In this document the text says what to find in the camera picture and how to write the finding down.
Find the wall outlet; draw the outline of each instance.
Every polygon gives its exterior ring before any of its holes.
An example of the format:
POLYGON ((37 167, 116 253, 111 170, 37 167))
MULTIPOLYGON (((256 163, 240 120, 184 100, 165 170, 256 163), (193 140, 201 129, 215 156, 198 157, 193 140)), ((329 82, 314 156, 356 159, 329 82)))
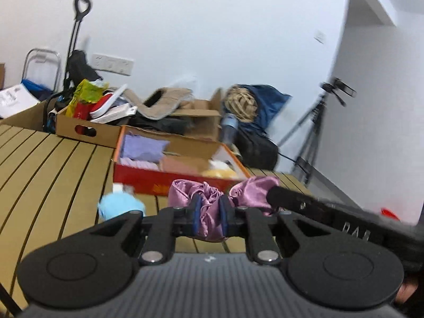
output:
POLYGON ((105 65, 105 56, 104 55, 93 54, 93 56, 91 57, 91 63, 90 63, 90 65, 94 69, 103 70, 104 65, 105 65))
POLYGON ((134 61, 118 59, 117 66, 116 66, 116 70, 117 70, 116 73, 129 76, 131 75, 133 66, 134 66, 134 61))
POLYGON ((134 61, 106 55, 93 54, 91 67, 96 70, 131 75, 134 61))

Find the tripod head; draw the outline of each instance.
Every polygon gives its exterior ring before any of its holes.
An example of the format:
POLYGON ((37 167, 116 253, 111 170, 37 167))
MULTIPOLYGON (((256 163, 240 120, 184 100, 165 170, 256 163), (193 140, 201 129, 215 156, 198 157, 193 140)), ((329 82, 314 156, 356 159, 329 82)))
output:
POLYGON ((356 97, 356 91, 350 88, 349 86, 347 86, 342 80, 336 77, 333 79, 332 83, 328 83, 328 82, 322 83, 321 88, 325 90, 326 92, 324 93, 324 95, 327 95, 327 93, 334 94, 342 106, 346 106, 346 103, 343 101, 343 99, 341 99, 338 96, 338 94, 336 93, 337 90, 340 90, 346 93, 348 96, 351 96, 354 98, 356 97))

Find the water bottle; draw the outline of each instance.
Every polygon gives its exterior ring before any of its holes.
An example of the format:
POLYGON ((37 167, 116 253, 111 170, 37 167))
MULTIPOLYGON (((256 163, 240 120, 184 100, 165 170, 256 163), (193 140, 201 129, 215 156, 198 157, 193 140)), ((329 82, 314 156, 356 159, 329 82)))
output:
POLYGON ((221 121, 221 133, 219 141, 231 146, 236 138, 238 128, 238 119, 232 113, 227 113, 221 121))

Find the purple clothing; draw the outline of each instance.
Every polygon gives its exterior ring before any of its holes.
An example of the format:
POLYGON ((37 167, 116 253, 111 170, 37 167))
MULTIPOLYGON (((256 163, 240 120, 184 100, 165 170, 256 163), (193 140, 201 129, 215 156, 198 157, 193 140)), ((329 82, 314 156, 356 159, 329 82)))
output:
MULTIPOLYGON (((260 208, 265 215, 272 212, 271 206, 266 201, 268 190, 279 184, 275 177, 251 177, 234 185, 228 198, 233 206, 247 206, 260 208)), ((168 206, 186 207, 194 194, 199 194, 202 199, 200 210, 199 236, 208 241, 217 241, 223 238, 219 221, 219 197, 224 195, 217 188, 208 183, 198 183, 191 180, 174 180, 168 195, 168 206)))
POLYGON ((126 134, 122 147, 122 158, 158 163, 169 141, 155 140, 140 135, 126 134))

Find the white paper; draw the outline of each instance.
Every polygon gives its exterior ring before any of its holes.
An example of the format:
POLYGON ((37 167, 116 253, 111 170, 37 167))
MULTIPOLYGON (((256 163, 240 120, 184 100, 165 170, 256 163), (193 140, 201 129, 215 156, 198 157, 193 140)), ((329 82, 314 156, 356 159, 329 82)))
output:
POLYGON ((0 91, 0 117, 7 118, 37 105, 36 99, 23 84, 0 91))

